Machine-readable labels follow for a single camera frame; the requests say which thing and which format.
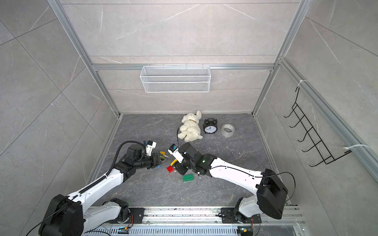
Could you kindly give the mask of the red square lego brick bottom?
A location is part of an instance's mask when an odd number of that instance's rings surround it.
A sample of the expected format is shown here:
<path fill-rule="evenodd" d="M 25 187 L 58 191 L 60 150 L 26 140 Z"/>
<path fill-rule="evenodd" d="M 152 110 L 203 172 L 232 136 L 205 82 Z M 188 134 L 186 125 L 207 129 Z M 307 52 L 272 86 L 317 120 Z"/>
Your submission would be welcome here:
<path fill-rule="evenodd" d="M 172 173 L 175 170 L 172 166 L 168 166 L 166 169 L 169 173 Z"/>

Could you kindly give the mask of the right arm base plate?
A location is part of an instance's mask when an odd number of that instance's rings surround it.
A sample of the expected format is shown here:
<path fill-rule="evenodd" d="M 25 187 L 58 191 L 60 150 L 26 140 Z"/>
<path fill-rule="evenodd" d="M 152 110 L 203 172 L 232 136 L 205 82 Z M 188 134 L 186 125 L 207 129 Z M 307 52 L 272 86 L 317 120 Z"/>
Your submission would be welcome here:
<path fill-rule="evenodd" d="M 240 224 L 251 224 L 251 223 L 261 223 L 261 217 L 259 214 L 253 215 L 252 217 L 246 217 L 239 211 L 231 207 L 223 207 L 217 215 L 221 218 L 223 224 L 228 223 L 240 223 Z"/>

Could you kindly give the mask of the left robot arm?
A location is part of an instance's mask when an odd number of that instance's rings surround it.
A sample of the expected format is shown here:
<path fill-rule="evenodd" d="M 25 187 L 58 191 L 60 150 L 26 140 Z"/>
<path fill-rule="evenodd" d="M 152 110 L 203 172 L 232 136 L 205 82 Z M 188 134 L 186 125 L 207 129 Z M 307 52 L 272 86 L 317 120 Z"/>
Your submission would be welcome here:
<path fill-rule="evenodd" d="M 92 205 L 111 189 L 121 185 L 137 169 L 152 169 L 162 160 L 153 152 L 156 143 L 131 141 L 126 154 L 114 159 L 110 169 L 94 182 L 67 196 L 54 197 L 38 230 L 41 236 L 80 236 L 108 221 L 131 223 L 129 205 L 114 198 L 99 207 Z"/>

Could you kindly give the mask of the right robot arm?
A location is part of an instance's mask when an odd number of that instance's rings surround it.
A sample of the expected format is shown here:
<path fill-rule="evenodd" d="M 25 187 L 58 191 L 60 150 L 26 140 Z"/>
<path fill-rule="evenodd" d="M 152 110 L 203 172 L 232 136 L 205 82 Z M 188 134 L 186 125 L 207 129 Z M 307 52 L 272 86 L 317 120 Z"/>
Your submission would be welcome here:
<path fill-rule="evenodd" d="M 246 223 L 251 217 L 261 213 L 273 219 L 282 218 L 288 189 L 274 171 L 247 170 L 227 163 L 215 155 L 202 155 L 199 152 L 194 156 L 188 151 L 180 153 L 178 150 L 170 154 L 177 160 L 174 164 L 177 171 L 186 173 L 187 170 L 192 170 L 200 176 L 226 180 L 252 193 L 251 197 L 238 200 L 228 216 L 231 221 Z"/>

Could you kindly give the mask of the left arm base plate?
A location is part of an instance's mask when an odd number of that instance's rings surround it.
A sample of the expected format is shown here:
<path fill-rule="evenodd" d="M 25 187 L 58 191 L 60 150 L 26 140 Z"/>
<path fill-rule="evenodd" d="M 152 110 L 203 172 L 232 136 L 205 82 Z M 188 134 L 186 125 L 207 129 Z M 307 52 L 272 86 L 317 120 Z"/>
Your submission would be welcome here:
<path fill-rule="evenodd" d="M 107 223 L 129 224 L 129 223 L 132 222 L 132 215 L 133 215 L 133 223 L 134 224 L 141 224 L 142 221 L 143 221 L 143 218 L 144 218 L 145 208 L 143 208 L 143 207 L 132 207 L 132 208 L 129 208 L 129 210 L 130 210 L 129 217 L 126 220 L 114 219 L 114 220 L 107 221 Z"/>

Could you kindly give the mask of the dark green long lego brick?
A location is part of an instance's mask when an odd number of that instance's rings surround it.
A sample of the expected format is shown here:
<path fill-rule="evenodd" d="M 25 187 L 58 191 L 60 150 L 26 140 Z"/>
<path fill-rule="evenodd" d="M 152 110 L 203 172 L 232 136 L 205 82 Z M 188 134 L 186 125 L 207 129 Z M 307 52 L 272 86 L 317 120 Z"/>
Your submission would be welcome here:
<path fill-rule="evenodd" d="M 193 174 L 189 174 L 189 175 L 184 175 L 183 176 L 183 182 L 186 183 L 186 182 L 190 182 L 190 181 L 193 181 L 194 180 L 194 175 Z"/>

